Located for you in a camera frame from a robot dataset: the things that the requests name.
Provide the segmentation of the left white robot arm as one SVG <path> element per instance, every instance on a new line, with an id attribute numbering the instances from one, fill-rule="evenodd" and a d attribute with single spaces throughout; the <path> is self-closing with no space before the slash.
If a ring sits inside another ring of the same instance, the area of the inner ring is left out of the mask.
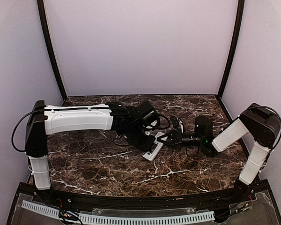
<path id="1" fill-rule="evenodd" d="M 51 188 L 48 164 L 47 137 L 61 132 L 80 130 L 110 130 L 123 135 L 129 145 L 142 152 L 148 151 L 154 141 L 150 130 L 158 129 L 160 115 L 145 101 L 139 106 L 125 106 L 121 102 L 107 102 L 91 106 L 53 106 L 43 100 L 35 103 L 33 110 L 22 116 L 17 125 L 28 118 L 25 145 L 21 150 L 30 161 L 31 172 L 38 190 Z"/>

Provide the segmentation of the white remote control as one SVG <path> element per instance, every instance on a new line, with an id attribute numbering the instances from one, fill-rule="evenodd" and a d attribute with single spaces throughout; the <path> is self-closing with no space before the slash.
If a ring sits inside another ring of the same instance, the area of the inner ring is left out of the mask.
<path id="1" fill-rule="evenodd" d="M 163 147 L 163 143 L 158 140 L 158 138 L 163 135 L 165 135 L 165 133 L 163 133 L 163 132 L 158 132 L 155 135 L 155 140 L 153 142 L 152 147 L 147 152 L 144 152 L 142 154 L 143 158 L 145 158 L 146 160 L 151 161 L 151 162 L 155 159 L 155 157 L 157 156 L 157 154 Z"/>

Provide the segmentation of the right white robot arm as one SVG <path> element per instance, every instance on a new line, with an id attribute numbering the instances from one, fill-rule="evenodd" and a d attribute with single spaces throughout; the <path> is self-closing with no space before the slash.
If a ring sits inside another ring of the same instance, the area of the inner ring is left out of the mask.
<path id="1" fill-rule="evenodd" d="M 198 116 L 194 133 L 186 133 L 180 118 L 171 117 L 174 129 L 157 141 L 171 149 L 196 146 L 205 156 L 214 158 L 247 134 L 253 137 L 254 145 L 244 168 L 234 182 L 231 199 L 241 201 L 252 190 L 252 184 L 266 166 L 270 154 L 281 139 L 281 117 L 268 106 L 251 104 L 217 136 L 213 136 L 213 122 L 206 116 Z"/>

